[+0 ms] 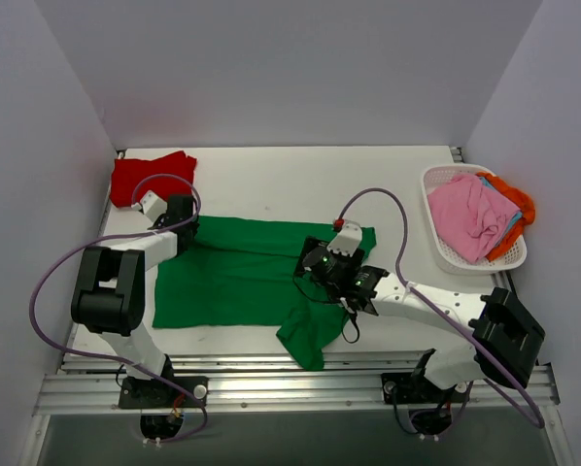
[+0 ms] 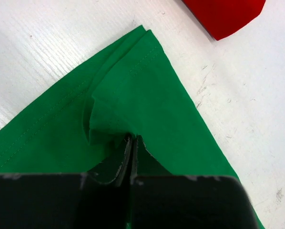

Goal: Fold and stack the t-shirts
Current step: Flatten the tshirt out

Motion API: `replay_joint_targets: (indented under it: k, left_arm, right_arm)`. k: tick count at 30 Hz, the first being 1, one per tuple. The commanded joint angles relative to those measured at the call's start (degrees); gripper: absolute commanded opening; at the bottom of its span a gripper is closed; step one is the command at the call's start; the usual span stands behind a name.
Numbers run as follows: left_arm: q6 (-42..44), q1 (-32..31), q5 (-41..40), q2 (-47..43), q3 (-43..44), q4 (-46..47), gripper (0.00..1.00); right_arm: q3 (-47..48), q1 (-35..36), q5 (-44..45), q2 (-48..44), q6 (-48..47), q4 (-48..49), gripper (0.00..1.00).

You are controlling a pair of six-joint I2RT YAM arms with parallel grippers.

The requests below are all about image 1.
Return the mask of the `green t-shirt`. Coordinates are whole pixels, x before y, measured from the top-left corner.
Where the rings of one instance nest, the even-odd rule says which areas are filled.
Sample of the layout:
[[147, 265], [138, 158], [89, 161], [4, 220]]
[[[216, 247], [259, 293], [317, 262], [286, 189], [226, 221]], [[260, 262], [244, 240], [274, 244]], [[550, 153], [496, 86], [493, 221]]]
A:
[[292, 276], [307, 238], [334, 236], [323, 223], [201, 216], [188, 250], [157, 268], [153, 327], [273, 326], [302, 369], [321, 371], [348, 318], [323, 289]]

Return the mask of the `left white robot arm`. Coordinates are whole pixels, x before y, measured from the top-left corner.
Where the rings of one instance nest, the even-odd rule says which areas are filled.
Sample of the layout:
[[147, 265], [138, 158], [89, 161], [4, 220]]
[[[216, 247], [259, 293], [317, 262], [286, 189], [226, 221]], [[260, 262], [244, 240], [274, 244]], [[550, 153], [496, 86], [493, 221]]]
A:
[[149, 191], [136, 207], [152, 222], [149, 233], [84, 249], [71, 317], [111, 347], [129, 367], [129, 377], [142, 381], [140, 393], [145, 400], [164, 407], [174, 399], [176, 384], [169, 357], [143, 323], [146, 273], [188, 250], [199, 226], [198, 201], [188, 194], [174, 194], [164, 201]]

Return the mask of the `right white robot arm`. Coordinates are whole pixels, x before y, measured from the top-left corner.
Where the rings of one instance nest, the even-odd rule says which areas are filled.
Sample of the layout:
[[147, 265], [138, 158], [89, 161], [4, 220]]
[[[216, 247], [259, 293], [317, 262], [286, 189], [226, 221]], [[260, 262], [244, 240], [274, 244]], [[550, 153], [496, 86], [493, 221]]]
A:
[[360, 313], [401, 317], [460, 337], [456, 347], [423, 356], [410, 379], [417, 397], [430, 401], [459, 383], [484, 379], [512, 389], [528, 386], [545, 331], [512, 291], [465, 293], [403, 283], [394, 272], [364, 264], [364, 256], [363, 250], [345, 255], [307, 237], [294, 274], [321, 289], [327, 303], [351, 320]]

